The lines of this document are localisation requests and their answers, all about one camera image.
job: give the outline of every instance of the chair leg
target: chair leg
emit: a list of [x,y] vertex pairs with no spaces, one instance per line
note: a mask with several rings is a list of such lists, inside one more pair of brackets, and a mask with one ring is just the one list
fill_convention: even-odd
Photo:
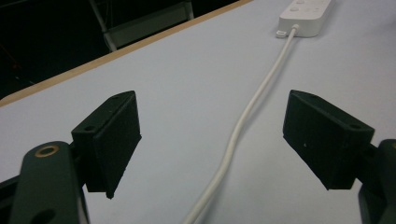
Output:
[[184,1],[184,8],[186,9],[187,20],[190,21],[190,20],[194,19],[194,12],[192,10],[191,0]]

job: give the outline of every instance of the power strip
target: power strip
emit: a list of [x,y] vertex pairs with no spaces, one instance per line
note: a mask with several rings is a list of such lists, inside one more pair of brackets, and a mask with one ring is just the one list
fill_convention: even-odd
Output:
[[284,38],[289,35],[291,27],[295,24],[299,26],[295,36],[318,35],[334,2],[334,0],[293,0],[279,17],[276,37]]

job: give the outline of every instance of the table surface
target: table surface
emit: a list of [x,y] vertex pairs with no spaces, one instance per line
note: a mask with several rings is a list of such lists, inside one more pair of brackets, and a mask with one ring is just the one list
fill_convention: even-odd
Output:
[[[285,43],[275,32],[289,3],[233,5],[2,101],[0,180],[19,173],[29,149],[72,142],[71,130],[106,98],[134,90],[143,138],[114,199],[86,193],[91,222],[180,223]],[[361,223],[359,181],[327,191],[282,138],[282,125],[289,91],[308,91],[374,127],[374,145],[395,138],[395,11],[393,0],[338,0],[319,36],[293,40],[202,223]]]

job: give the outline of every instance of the white cable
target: white cable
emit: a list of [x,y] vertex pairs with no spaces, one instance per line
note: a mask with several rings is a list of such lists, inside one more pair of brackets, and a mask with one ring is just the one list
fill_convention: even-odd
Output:
[[235,150],[236,142],[239,138],[239,134],[241,133],[242,128],[245,125],[246,119],[247,119],[248,115],[250,114],[250,111],[252,110],[253,106],[257,103],[257,100],[262,95],[262,92],[267,87],[271,77],[276,73],[276,70],[279,68],[279,66],[282,64],[282,61],[285,59],[290,42],[294,38],[298,29],[299,29],[299,25],[297,25],[297,24],[293,25],[291,27],[289,38],[286,41],[283,49],[280,51],[280,54],[277,57],[276,62],[274,63],[274,66],[272,67],[272,69],[268,73],[268,75],[265,77],[265,79],[262,81],[262,84],[257,89],[256,93],[254,93],[254,96],[251,98],[250,102],[248,103],[247,107],[245,108],[244,112],[242,113],[241,117],[239,118],[238,122],[236,123],[236,125],[233,129],[231,138],[228,142],[227,150],[225,151],[225,154],[221,161],[219,169],[216,171],[215,175],[213,176],[209,185],[206,187],[204,193],[199,198],[198,202],[194,205],[194,207],[190,210],[189,214],[184,219],[184,221],[183,221],[184,224],[194,223],[195,220],[198,218],[198,216],[204,210],[204,208],[207,205],[207,203],[209,202],[209,200],[212,198],[212,196],[216,192],[216,189],[218,188],[223,177],[227,173],[228,168],[230,167],[230,163],[233,158],[233,153]]

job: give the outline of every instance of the table edge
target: table edge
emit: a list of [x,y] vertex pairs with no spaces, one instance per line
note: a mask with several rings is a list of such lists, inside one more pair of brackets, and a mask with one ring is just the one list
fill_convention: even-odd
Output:
[[168,30],[160,32],[160,33],[158,33],[156,35],[152,35],[152,36],[150,36],[148,38],[145,38],[145,39],[143,39],[143,40],[141,40],[139,42],[136,42],[136,43],[134,43],[134,44],[132,44],[130,46],[127,46],[127,47],[125,47],[123,49],[119,49],[119,50],[117,50],[115,52],[112,52],[112,53],[109,53],[107,55],[104,55],[104,56],[102,56],[102,57],[100,57],[98,59],[95,59],[95,60],[90,61],[88,63],[84,63],[83,65],[78,66],[76,68],[73,68],[71,70],[68,70],[68,71],[66,71],[64,73],[61,73],[58,76],[51,77],[51,78],[46,79],[46,80],[44,80],[42,82],[36,83],[35,85],[30,86],[30,87],[28,87],[26,89],[11,93],[10,95],[8,95],[8,96],[6,96],[6,97],[4,97],[3,99],[0,100],[0,106],[9,105],[9,104],[11,104],[13,102],[19,101],[20,99],[22,99],[24,97],[27,97],[29,95],[32,95],[32,94],[34,94],[36,92],[43,91],[46,88],[49,88],[49,87],[54,86],[54,85],[57,85],[57,84],[59,84],[59,83],[61,83],[63,81],[66,81],[67,79],[70,79],[72,77],[76,77],[76,76],[78,76],[78,75],[80,75],[80,74],[82,74],[84,72],[87,72],[87,71],[89,71],[89,70],[91,70],[93,68],[96,68],[96,67],[98,67],[98,66],[100,66],[100,65],[102,65],[104,63],[108,63],[108,62],[111,62],[111,61],[113,61],[115,59],[118,59],[119,57],[121,57],[121,56],[123,56],[125,54],[133,52],[133,51],[135,51],[137,49],[141,49],[141,48],[143,48],[143,47],[145,47],[145,46],[147,46],[147,45],[149,45],[149,44],[151,44],[153,42],[156,42],[156,41],[158,41],[158,40],[160,40],[162,38],[165,38],[165,37],[167,37],[169,35],[175,34],[175,33],[179,32],[181,30],[187,29],[187,28],[189,28],[189,27],[191,27],[191,26],[193,26],[195,24],[198,24],[198,23],[203,22],[203,21],[207,21],[207,20],[209,20],[209,19],[211,19],[213,17],[216,17],[216,16],[218,16],[218,15],[220,15],[222,13],[225,13],[227,11],[230,11],[230,10],[236,8],[236,7],[241,7],[242,5],[244,5],[244,4],[248,3],[248,2],[251,2],[251,1],[252,0],[239,0],[239,1],[234,2],[234,3],[232,3],[232,4],[228,5],[228,6],[221,7],[219,9],[217,9],[217,10],[209,12],[209,13],[207,13],[207,14],[201,16],[201,17],[198,17],[198,18],[196,18],[194,20],[186,21],[184,23],[181,23],[178,26],[175,26],[173,28],[170,28]]

